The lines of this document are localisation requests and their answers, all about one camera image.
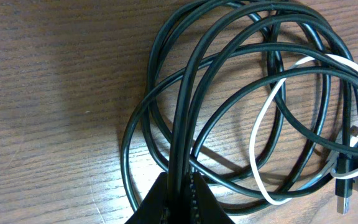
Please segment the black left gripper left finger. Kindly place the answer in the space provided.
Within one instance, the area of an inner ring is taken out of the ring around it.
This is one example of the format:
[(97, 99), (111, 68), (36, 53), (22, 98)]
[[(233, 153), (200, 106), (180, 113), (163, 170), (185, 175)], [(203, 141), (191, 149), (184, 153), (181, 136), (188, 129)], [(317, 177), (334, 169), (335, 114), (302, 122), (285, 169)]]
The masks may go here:
[(159, 224), (167, 194), (166, 172), (160, 173), (148, 194), (126, 224)]

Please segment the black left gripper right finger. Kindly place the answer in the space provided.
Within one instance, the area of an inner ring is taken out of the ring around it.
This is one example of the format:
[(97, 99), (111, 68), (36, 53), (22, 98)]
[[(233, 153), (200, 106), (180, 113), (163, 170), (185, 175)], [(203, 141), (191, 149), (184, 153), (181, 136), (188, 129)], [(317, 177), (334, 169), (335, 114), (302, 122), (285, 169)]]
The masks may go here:
[(198, 172), (190, 175), (190, 196), (190, 223), (234, 224)]

